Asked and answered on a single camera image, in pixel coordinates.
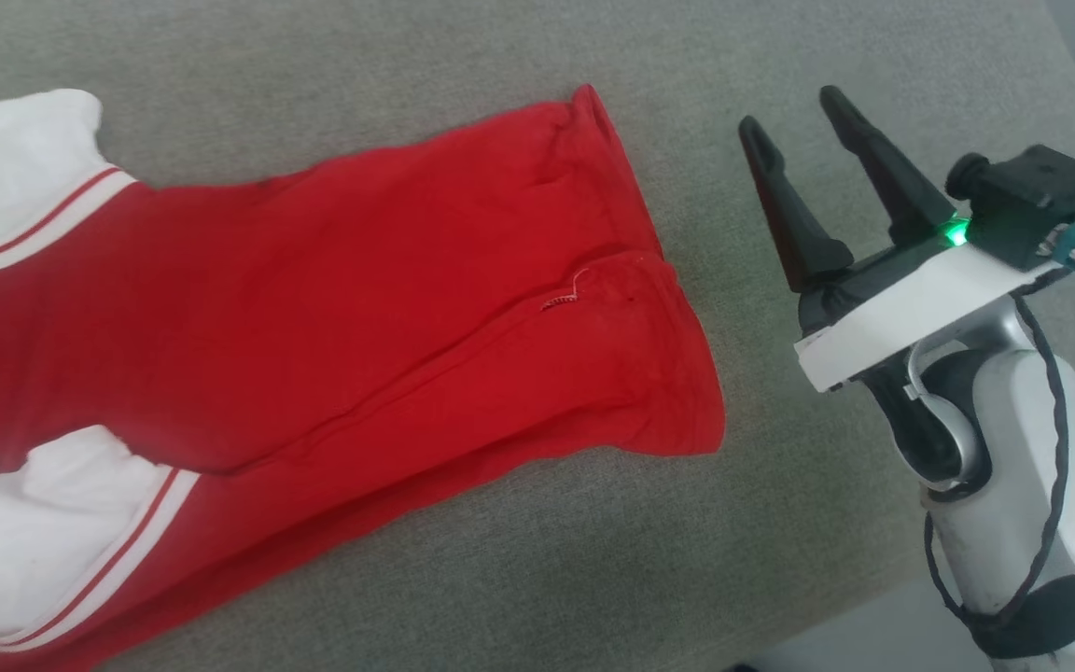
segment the cable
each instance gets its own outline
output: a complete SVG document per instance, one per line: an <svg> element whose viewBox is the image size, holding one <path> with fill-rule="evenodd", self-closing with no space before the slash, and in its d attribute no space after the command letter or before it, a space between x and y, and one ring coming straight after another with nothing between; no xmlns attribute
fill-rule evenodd
<svg viewBox="0 0 1075 672"><path fill-rule="evenodd" d="M927 570L931 573L931 582L938 590L940 598L944 600L944 606L951 612L961 623L964 623L970 630L999 630L1004 628L1012 618L1022 609L1023 600L1028 599L1031 588L1036 584L1040 574L1043 573L1044 566L1048 562L1048 556L1052 549L1052 543L1057 540L1057 528L1064 513L1064 492L1067 489L1067 408L1064 400L1064 384L1059 375L1057 356L1054 356L1052 348L1048 344L1048 337L1040 328L1036 316L1031 314L1028 302L1022 300L1023 295L1032 294L1037 286L1024 286L1015 292L1015 309L1019 312L1019 317L1028 328L1031 329L1031 340L1036 346L1036 353L1044 360L1044 366L1048 372L1048 388L1052 392L1052 424L1057 427L1057 481L1052 484L1050 492L1050 513L1045 520L1041 532L1040 549L1032 558L1031 570L1028 577L1019 584L1015 596L1009 599L997 613L973 613L969 612L963 604L957 604L951 599L944 580L940 577L940 568L935 564L935 554L931 549L931 542L934 539L935 524L931 521L931 514L927 514L923 520L923 549L927 555Z"/></svg>

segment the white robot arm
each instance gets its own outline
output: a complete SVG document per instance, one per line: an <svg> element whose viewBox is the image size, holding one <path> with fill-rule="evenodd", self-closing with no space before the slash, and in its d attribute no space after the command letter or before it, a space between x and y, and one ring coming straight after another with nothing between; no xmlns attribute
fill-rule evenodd
<svg viewBox="0 0 1075 672"><path fill-rule="evenodd" d="M891 215L893 246L854 263L751 117L741 137L790 288L799 362L819 391L865 384L922 486L944 603L1000 671L1075 672L1075 371L1021 297L1075 271L1075 160L1034 145L970 154L931 186L840 89L820 103ZM1023 324L1031 333L1023 330ZM963 349L924 364L934 352ZM951 566L948 596L931 542Z"/></svg>

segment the gray fabric surface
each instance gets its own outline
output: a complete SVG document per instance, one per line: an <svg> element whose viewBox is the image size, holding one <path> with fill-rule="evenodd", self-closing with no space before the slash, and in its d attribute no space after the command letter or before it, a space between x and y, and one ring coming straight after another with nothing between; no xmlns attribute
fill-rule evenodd
<svg viewBox="0 0 1075 672"><path fill-rule="evenodd" d="M970 149L1075 154L1075 68L1034 0L0 0L0 98L74 86L141 178L246 181L600 89L716 353L717 456L532 463L106 664L720 669L921 571L917 486L869 392L798 371L735 139L755 114L833 234L884 214L816 102L934 180ZM1034 301L1075 362L1075 280Z"/></svg>

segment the red stripe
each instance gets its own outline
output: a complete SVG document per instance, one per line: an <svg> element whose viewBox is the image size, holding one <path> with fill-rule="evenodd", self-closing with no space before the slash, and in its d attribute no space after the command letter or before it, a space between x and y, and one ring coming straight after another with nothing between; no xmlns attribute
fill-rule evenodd
<svg viewBox="0 0 1075 672"><path fill-rule="evenodd" d="M0 254L3 254L3 252L6 252L11 247L16 246L18 243L23 243L24 241L26 241L26 239L29 239L35 233L38 233L39 230L44 229L44 227L46 227L48 223L54 220L54 218L56 218L56 216L58 216L60 212L63 212L64 209L69 208L69 203L76 201L77 197L85 195L85 192L90 187L95 186L95 184L102 182L102 180L105 180L108 175L114 174L116 172L118 172L118 169L116 167L109 167L109 169L99 172L99 174L94 175L94 177L90 177L85 184L82 184L81 187L77 187L76 191L73 191L72 195L69 195L68 197L66 197L63 201L60 201L60 204L57 204L56 208L53 209L53 212L47 213L46 216L42 218L42 220L39 220L39 224L35 224L35 226L32 226L30 229L25 230L25 232L18 234L18 237L14 239L14 241L11 241L9 243L3 243L3 245L0 245Z"/></svg>
<svg viewBox="0 0 1075 672"><path fill-rule="evenodd" d="M157 492L157 497L155 497L155 499L152 501L152 505L148 506L148 511L146 511L146 513L144 514L144 518L142 518L140 520L140 524L138 524L135 531L131 532L131 537L129 537L127 543L125 543L123 546L120 546L119 549L117 549L117 552L115 552L114 556L110 558L110 561L108 561L106 564L103 566L101 570L98 570L98 574L95 574L95 577L90 580L90 582L86 584L84 588L82 588L82 591L77 592L76 597L74 597L72 601L69 601L69 604L63 610L60 610L60 613L57 613L57 615L53 617L52 620L48 620L43 626L43 628L35 630L34 633L27 634L27 637L17 639L16 641L1 642L0 647L22 645L22 643L30 642L31 640L41 637L41 634L46 633L46 631L55 628L57 623L60 623L62 619L64 619L64 617L67 617L69 613L73 611L73 609L76 609L77 605L80 605L82 601L85 600L85 598L89 595L89 592L92 591L95 587L97 587L98 584L100 584L108 574L110 574L110 571L113 570L116 564L118 564L118 561L123 560L124 555L127 555L127 552L131 549L131 546L135 545L135 541L141 535L141 533L144 532L145 528L148 527L148 523L152 521L153 515L155 515L155 512L157 512L158 507L160 507L160 502L163 501L163 499L166 498L168 489L171 488L172 482L175 480L178 473L181 473L180 469L173 469L172 471L168 472L166 482L163 482L163 484L160 486L160 491Z"/></svg>

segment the red sweatpants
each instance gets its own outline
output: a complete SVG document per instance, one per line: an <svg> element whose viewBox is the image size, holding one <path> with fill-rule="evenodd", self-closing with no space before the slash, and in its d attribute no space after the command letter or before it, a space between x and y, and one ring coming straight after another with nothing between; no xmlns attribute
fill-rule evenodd
<svg viewBox="0 0 1075 672"><path fill-rule="evenodd" d="M602 103L235 187L133 184L0 271L0 471L105 425L201 473L85 669L536 458L719 446L704 333Z"/></svg>

